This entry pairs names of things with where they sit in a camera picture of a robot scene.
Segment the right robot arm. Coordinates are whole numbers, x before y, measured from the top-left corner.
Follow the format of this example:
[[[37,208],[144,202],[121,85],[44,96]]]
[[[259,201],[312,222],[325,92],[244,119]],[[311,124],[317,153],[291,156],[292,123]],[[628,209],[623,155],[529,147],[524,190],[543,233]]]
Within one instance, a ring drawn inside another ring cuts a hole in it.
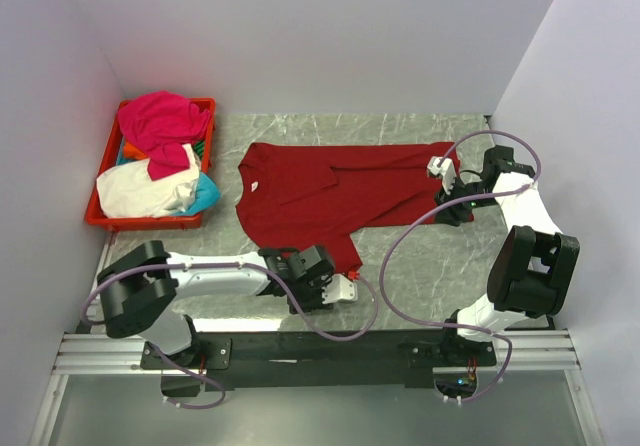
[[[492,332],[562,309],[580,244],[552,221],[537,190],[534,168],[516,162],[510,147],[485,151],[483,169],[475,182],[462,181],[450,159],[432,158],[427,171],[442,180],[435,196],[437,205],[470,195],[499,195],[451,206],[436,214],[436,223],[459,226],[471,220],[475,208],[497,205],[508,228],[489,272],[486,293],[448,319],[481,329],[446,328],[439,340],[442,359],[460,365],[473,353],[482,355],[490,349]]]

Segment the dark red t shirt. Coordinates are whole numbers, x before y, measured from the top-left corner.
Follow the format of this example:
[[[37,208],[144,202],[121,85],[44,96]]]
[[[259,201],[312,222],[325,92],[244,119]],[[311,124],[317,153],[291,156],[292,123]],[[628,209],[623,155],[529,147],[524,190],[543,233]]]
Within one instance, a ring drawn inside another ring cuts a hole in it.
[[[338,273],[362,265],[352,233],[406,226],[433,209],[441,182],[429,161],[447,142],[374,146],[251,144],[238,170],[236,206],[247,236],[261,248],[321,245]]]

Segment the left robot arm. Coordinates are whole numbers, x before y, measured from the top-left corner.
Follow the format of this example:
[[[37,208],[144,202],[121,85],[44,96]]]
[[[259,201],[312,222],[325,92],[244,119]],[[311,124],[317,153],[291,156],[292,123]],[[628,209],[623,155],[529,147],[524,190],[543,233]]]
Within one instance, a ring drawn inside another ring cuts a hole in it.
[[[176,367],[193,365],[200,354],[193,321],[171,309],[188,298],[213,295],[292,295],[292,314],[327,309],[326,293],[336,275],[326,248],[260,249],[236,256],[189,256],[169,252],[159,240],[134,248],[98,274],[106,334],[141,336]]]

